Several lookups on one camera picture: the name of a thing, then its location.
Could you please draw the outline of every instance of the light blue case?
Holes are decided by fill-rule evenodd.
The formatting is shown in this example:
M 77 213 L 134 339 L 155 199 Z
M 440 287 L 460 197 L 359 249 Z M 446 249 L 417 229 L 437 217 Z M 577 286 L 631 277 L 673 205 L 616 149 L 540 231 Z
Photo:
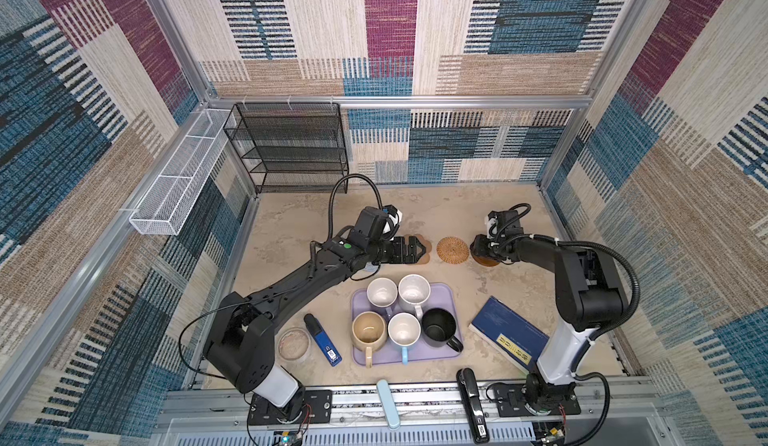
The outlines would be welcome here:
M 386 425 L 394 431 L 400 427 L 400 416 L 397 414 L 395 400 L 392 399 L 392 391 L 389 390 L 389 383 L 385 379 L 380 379 L 376 384 L 376 390 L 379 391 L 379 399 L 382 400 Z

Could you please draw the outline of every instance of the black mesh shelf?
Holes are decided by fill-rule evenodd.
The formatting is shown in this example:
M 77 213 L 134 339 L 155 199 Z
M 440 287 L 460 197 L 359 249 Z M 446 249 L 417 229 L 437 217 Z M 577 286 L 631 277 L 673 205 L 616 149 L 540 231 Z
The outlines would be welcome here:
M 330 191 L 350 171 L 337 104 L 239 103 L 230 116 L 224 131 L 259 193 Z

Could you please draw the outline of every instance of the blue book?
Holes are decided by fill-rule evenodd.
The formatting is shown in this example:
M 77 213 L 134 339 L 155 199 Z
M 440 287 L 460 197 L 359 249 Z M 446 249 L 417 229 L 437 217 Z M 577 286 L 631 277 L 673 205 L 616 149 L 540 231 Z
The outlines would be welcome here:
M 490 297 L 469 328 L 505 355 L 523 372 L 530 372 L 549 336 L 504 303 Z

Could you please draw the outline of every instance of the black mug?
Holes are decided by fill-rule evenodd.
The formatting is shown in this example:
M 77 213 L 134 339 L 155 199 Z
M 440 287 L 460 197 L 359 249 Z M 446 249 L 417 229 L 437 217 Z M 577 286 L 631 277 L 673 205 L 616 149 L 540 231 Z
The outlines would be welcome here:
M 433 348 L 448 345 L 456 352 L 462 352 L 464 345 L 456 338 L 456 318 L 443 308 L 432 308 L 422 317 L 422 337 Z

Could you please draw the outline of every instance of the wire mesh rack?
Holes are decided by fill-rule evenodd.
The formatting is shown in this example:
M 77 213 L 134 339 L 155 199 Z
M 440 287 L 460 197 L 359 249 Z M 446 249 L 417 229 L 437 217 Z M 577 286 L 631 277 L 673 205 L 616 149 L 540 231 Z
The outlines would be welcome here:
M 228 110 L 206 109 L 130 215 L 141 234 L 178 235 L 226 144 Z
M 334 103 L 238 103 L 224 132 L 259 193 L 330 191 L 350 172 Z

